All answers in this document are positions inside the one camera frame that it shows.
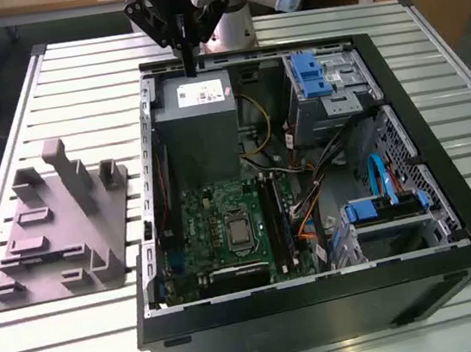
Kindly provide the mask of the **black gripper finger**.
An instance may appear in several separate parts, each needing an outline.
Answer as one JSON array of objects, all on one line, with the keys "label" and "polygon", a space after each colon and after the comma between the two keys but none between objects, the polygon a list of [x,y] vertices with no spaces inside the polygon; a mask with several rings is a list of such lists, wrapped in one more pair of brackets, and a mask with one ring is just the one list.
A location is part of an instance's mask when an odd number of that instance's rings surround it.
[{"label": "black gripper finger", "polygon": [[181,59],[184,74],[190,77],[183,15],[162,19],[154,13],[147,0],[126,0],[124,5],[123,12],[127,18],[159,46],[171,48],[173,54]]},{"label": "black gripper finger", "polygon": [[196,57],[199,55],[199,45],[210,40],[228,3],[229,0],[214,0],[202,8],[197,8],[192,3],[184,5],[183,27],[191,77],[197,75]]}]

